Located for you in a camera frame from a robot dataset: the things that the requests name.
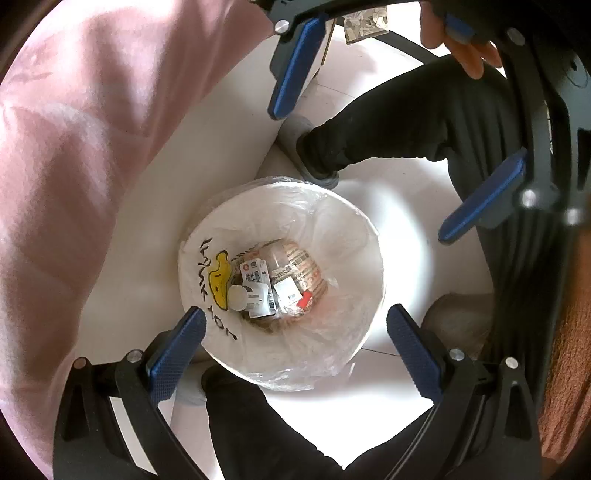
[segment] plastic bottle cap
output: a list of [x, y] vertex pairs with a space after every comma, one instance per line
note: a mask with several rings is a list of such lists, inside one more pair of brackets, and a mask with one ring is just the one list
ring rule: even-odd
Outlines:
[[246, 310], [248, 305], [248, 292], [240, 285], [232, 285], [228, 289], [228, 306], [232, 310], [240, 312]]

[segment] paper label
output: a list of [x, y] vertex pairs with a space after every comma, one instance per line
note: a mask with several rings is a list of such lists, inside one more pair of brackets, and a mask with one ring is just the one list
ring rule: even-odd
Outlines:
[[284, 307], [288, 307], [301, 300], [301, 293], [297, 288], [296, 282], [291, 277], [275, 283], [273, 287], [279, 297], [279, 303]]
[[250, 318], [275, 315], [277, 313], [277, 307], [275, 305], [275, 299], [273, 298], [273, 289], [271, 287], [271, 280], [269, 279], [267, 262], [261, 260], [260, 258], [247, 260], [240, 264], [240, 272], [242, 273], [242, 281], [264, 283], [269, 287], [268, 301], [263, 302], [260, 308], [249, 311], [248, 314]]

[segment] tile grout line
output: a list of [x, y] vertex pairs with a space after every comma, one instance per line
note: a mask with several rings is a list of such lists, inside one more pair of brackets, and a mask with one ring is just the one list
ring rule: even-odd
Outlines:
[[336, 90], [336, 89], [334, 89], [334, 88], [332, 88], [332, 87], [328, 87], [328, 86], [326, 86], [326, 85], [323, 85], [322, 83], [318, 82], [316, 79], [312, 79], [312, 81], [310, 82], [310, 84], [312, 84], [312, 83], [315, 83], [315, 84], [316, 84], [316, 85], [318, 85], [319, 87], [322, 87], [322, 88], [327, 88], [327, 89], [329, 89], [329, 90], [332, 90], [333, 92], [340, 93], [341, 95], [345, 95], [345, 96], [347, 96], [347, 97], [349, 97], [349, 98], [352, 98], [353, 100], [355, 100], [355, 99], [357, 99], [357, 98], [358, 98], [358, 97], [354, 97], [354, 96], [352, 96], [352, 95], [349, 95], [348, 93], [341, 92], [340, 90]]
[[381, 353], [382, 355], [397, 356], [398, 358], [400, 358], [400, 355], [396, 355], [395, 353], [380, 352], [379, 350], [372, 350], [371, 348], [365, 348], [364, 346], [361, 347], [360, 350], [367, 350], [368, 352]]

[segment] metal screw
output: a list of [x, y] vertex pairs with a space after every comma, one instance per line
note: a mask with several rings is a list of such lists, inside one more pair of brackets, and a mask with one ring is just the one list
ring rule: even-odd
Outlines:
[[505, 358], [505, 365], [511, 368], [512, 370], [515, 370], [519, 366], [519, 362], [516, 358], [508, 356], [507, 358]]
[[87, 363], [86, 358], [81, 356], [80, 358], [77, 358], [76, 360], [74, 360], [74, 363], [72, 364], [72, 366], [76, 370], [82, 370], [86, 366], [86, 363]]
[[507, 29], [507, 37], [511, 40], [515, 45], [523, 47], [525, 45], [525, 37], [523, 34], [514, 27]]
[[535, 206], [537, 200], [538, 196], [532, 189], [525, 189], [523, 192], [521, 192], [521, 204], [525, 208], [532, 208]]
[[583, 223], [583, 211], [579, 208], [567, 209], [564, 213], [564, 221], [570, 226]]
[[290, 29], [290, 23], [287, 20], [279, 20], [275, 24], [275, 33], [277, 35], [283, 35]]
[[127, 354], [126, 359], [129, 363], [136, 364], [142, 359], [143, 356], [144, 353], [142, 350], [132, 350]]
[[459, 348], [452, 348], [451, 350], [449, 350], [449, 356], [452, 360], [455, 360], [456, 362], [461, 362], [466, 358], [464, 352], [462, 352]]

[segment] trash can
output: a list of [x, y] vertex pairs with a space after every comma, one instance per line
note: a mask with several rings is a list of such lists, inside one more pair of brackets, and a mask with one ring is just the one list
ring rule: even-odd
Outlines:
[[[217, 195], [191, 224], [178, 254], [181, 299], [205, 312], [203, 347], [228, 370], [271, 390], [307, 390], [361, 348], [384, 298], [384, 263], [375, 227], [353, 204], [273, 177]], [[306, 251], [328, 288], [307, 314], [270, 332], [228, 308], [228, 288], [232, 260], [276, 239]]]

